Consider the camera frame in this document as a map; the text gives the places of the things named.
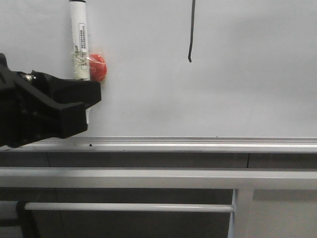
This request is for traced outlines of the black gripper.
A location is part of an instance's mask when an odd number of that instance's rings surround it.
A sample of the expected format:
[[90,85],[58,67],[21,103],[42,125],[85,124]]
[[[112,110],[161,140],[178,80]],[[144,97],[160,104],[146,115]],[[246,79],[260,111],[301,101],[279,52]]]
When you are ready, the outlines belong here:
[[86,131],[86,109],[101,99],[98,82],[14,72],[1,53],[0,145],[16,148]]

